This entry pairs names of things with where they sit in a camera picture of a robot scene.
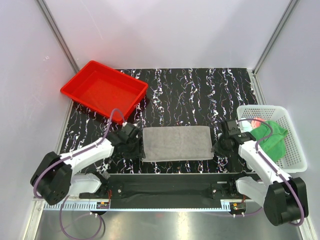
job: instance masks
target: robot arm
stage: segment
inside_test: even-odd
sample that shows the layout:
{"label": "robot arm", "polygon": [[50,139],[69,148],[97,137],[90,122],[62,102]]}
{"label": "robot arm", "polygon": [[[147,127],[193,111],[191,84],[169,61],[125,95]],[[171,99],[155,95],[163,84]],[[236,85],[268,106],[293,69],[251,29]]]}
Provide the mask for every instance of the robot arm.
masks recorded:
{"label": "robot arm", "polygon": [[259,146],[258,151],[265,159],[262,158],[256,150],[256,139],[249,132],[241,132],[235,120],[223,122],[222,131],[222,137],[213,146],[213,150],[225,156],[237,153],[261,178],[261,182],[254,181],[250,176],[235,179],[236,190],[263,207],[268,220],[278,226],[301,217],[297,202],[284,183],[285,179],[299,198],[304,216],[307,217],[309,209],[304,181],[284,172]]}
{"label": "robot arm", "polygon": [[40,180],[36,190],[47,203],[49,205],[55,205],[67,195],[78,196],[80,193],[91,193],[97,196],[99,196],[100,193],[106,194],[105,189],[107,186],[104,185],[106,178],[100,173],[77,173],[91,164],[101,159],[109,158],[114,154],[121,154],[128,158],[139,157],[139,132],[140,130],[136,126],[127,123],[123,124],[120,131],[110,132],[102,142],[102,139],[99,138],[87,146],[61,155],[49,152],[45,155],[35,171],[30,183],[34,186],[37,178],[47,168],[60,159],[70,157],[68,160],[61,162],[51,169]]}
{"label": "robot arm", "polygon": [[236,181],[236,188],[240,194],[250,197],[253,201],[263,207],[268,186],[272,185],[274,182],[283,182],[279,177],[279,174],[284,176],[287,181],[290,180],[291,176],[278,167],[259,146],[259,151],[264,153],[269,163],[277,169],[277,172],[274,172],[257,153],[256,143],[256,141],[250,140],[246,141],[244,144],[240,144],[238,147],[238,154],[246,161],[246,164],[258,174],[262,182],[254,181],[251,177],[245,176]]}

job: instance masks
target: white ruler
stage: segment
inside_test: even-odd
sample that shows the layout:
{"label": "white ruler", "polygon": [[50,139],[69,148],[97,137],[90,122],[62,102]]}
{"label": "white ruler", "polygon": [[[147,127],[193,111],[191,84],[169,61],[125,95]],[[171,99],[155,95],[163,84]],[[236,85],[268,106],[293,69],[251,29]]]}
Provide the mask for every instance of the white ruler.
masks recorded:
{"label": "white ruler", "polygon": [[[66,201],[63,206],[63,211],[112,211],[112,212],[230,212],[230,203],[227,201],[221,201],[221,207],[212,208],[99,208],[101,204],[109,203],[108,199],[99,199],[99,201],[93,200],[81,200],[81,201]],[[50,206],[44,204],[44,210],[59,211],[62,202]]]}

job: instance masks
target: metal frame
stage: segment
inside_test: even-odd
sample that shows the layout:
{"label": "metal frame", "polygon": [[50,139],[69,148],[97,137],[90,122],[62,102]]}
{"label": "metal frame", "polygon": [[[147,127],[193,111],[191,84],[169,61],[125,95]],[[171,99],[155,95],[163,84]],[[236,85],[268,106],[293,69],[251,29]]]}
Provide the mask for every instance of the metal frame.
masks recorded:
{"label": "metal frame", "polygon": [[304,223],[299,228],[303,240],[318,240],[316,230],[309,217],[304,219]]}
{"label": "metal frame", "polygon": [[270,52],[271,48],[275,44],[280,32],[284,28],[286,22],[290,18],[292,12],[296,8],[296,6],[299,3],[299,1],[300,0],[291,0],[290,3],[288,4],[288,6],[286,7],[286,9],[285,9],[285,11],[284,11],[284,13],[283,13],[278,25],[276,26],[275,30],[273,31],[273,34],[272,34],[269,42],[267,43],[265,49],[263,50],[262,55],[260,56],[257,64],[255,65],[255,67],[252,69],[252,71],[253,71],[255,76],[259,72],[262,64],[264,63],[266,57],[268,56],[268,53]]}
{"label": "metal frame", "polygon": [[52,30],[52,33],[54,34],[57,42],[59,43],[62,51],[64,52],[66,58],[68,59],[71,67],[73,68],[74,73],[76,74],[77,72],[79,72],[79,66],[76,63],[76,60],[74,59],[64,37],[62,36],[56,21],[54,19],[54,17],[52,16],[46,2],[44,0],[35,0],[36,3],[38,4],[45,20],[47,21],[47,23],[49,24],[50,29]]}
{"label": "metal frame", "polygon": [[44,211],[44,206],[45,201],[34,200],[32,212],[22,238],[23,240],[34,240],[36,238],[41,216]]}
{"label": "metal frame", "polygon": [[254,95],[256,98],[256,102],[259,105],[265,105],[266,100],[265,100],[264,94],[262,92],[262,89],[261,89],[261,86],[260,86],[260,83],[258,80],[258,76],[255,75],[254,71],[251,69],[248,69],[247,72],[248,72],[250,80],[251,80],[251,85],[252,85],[253,92],[254,92]]}
{"label": "metal frame", "polygon": [[66,111],[65,116],[64,116],[63,126],[61,128],[60,133],[59,133],[58,141],[57,141],[55,149],[54,149],[54,151],[56,153],[60,153],[60,150],[61,150],[61,147],[62,147],[62,143],[64,141],[65,132],[67,130],[68,120],[70,118],[70,114],[71,114],[71,110],[72,110],[73,104],[74,104],[74,101],[72,101],[70,99],[67,111]]}

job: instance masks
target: white wall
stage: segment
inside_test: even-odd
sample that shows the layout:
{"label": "white wall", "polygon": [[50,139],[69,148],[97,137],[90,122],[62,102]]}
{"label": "white wall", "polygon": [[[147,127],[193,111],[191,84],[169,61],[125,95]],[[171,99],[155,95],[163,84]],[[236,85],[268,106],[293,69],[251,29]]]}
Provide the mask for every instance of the white wall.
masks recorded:
{"label": "white wall", "polygon": [[30,179],[53,151],[74,73],[34,0],[0,1],[0,239],[20,240],[33,197]]}
{"label": "white wall", "polygon": [[290,0],[45,0],[79,67],[252,69]]}
{"label": "white wall", "polygon": [[288,109],[308,161],[309,212],[320,236],[320,1],[302,0],[271,49],[258,78],[267,104]]}

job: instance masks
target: red plastic tray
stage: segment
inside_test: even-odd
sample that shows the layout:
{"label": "red plastic tray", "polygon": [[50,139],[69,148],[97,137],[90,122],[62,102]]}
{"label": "red plastic tray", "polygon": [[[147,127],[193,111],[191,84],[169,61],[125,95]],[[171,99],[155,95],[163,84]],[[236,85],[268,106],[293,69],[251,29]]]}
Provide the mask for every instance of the red plastic tray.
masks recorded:
{"label": "red plastic tray", "polygon": [[[146,82],[90,61],[60,91],[108,118],[111,111],[117,108],[127,120],[146,95],[147,88]],[[118,112],[114,113],[112,121],[118,124],[123,122]]]}

